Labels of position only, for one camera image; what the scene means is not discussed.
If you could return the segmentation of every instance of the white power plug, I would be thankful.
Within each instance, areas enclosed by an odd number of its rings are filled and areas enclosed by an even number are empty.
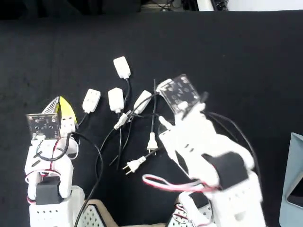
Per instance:
[[[111,111],[120,113],[124,109],[123,91],[120,88],[114,88],[108,91],[108,102]]]
[[[84,112],[88,114],[90,112],[94,112],[99,103],[100,97],[101,93],[99,91],[89,89],[82,104]]]
[[[139,98],[137,99],[137,101],[134,103],[134,109],[137,108],[137,106],[146,98],[150,97],[152,94],[146,90],[144,90],[141,95],[139,96]],[[141,114],[142,111],[146,108],[146,106],[148,105],[148,103],[150,102],[151,99],[146,100],[144,103],[142,103],[138,109],[135,110],[135,114]]]
[[[157,144],[157,141],[156,141],[156,138],[155,138],[155,133],[151,132],[150,133],[150,140],[148,141],[146,149],[150,152],[151,150],[155,150],[157,148],[158,148],[158,144]]]
[[[136,170],[139,168],[139,166],[145,161],[146,161],[146,157],[142,156],[137,160],[127,162],[126,163],[127,165],[123,168],[123,170],[127,169],[127,168],[129,168],[130,170],[125,175],[136,172]]]
[[[114,59],[114,65],[121,79],[128,79],[131,75],[131,70],[124,56]]]

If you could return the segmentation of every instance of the electrical outlet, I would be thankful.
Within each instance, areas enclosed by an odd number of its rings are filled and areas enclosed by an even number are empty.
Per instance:
[[[69,132],[76,131],[76,125],[72,117],[64,117],[61,119],[61,137],[66,137]]]
[[[84,110],[84,112],[86,113],[90,113],[90,112],[94,112],[96,110],[96,107],[99,103],[101,97],[101,93],[97,90],[94,89],[88,89],[86,96],[84,98],[83,104],[82,104],[82,108]]]

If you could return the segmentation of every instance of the robotic arm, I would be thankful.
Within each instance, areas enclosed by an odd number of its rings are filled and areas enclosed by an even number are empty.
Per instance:
[[[78,142],[70,136],[66,147],[66,136],[75,131],[77,124],[73,110],[63,97],[57,97],[42,113],[27,115],[27,120],[32,141],[24,170],[28,183],[27,201],[30,204],[31,227],[73,227],[84,202],[83,190],[72,186],[71,159],[77,157]],[[55,159],[66,148],[67,151],[61,158],[51,162],[44,160]]]
[[[167,128],[159,138],[168,156],[190,179],[216,188],[204,193],[213,211],[211,223],[188,193],[180,194],[188,219],[196,227],[265,227],[262,193],[250,152],[216,133],[203,114],[205,104],[194,101],[200,98],[185,75],[166,81],[158,90],[175,114],[175,125],[159,117]]]

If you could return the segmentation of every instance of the black cloth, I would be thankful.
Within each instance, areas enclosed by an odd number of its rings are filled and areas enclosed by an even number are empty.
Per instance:
[[[24,115],[41,112],[63,95],[81,119],[87,89],[100,90],[100,104],[83,129],[100,145],[116,121],[107,91],[127,88],[112,62],[123,55],[132,69],[129,108],[144,89],[152,91],[153,78],[186,73],[199,93],[210,93],[208,110],[238,123],[258,155],[267,224],[278,226],[290,133],[303,133],[302,18],[301,11],[172,12],[0,22],[1,226],[29,226],[24,165],[30,135]],[[151,111],[152,105],[145,113]],[[173,118],[161,99],[157,112]],[[134,121],[122,167],[146,154],[150,130],[151,119]],[[144,185],[141,176],[175,183],[187,178],[165,151],[125,176],[108,167],[117,152],[115,135],[104,151],[104,177],[94,197],[119,225],[166,222],[178,194]],[[73,183],[86,195],[95,183],[95,157],[83,141],[73,162]]]

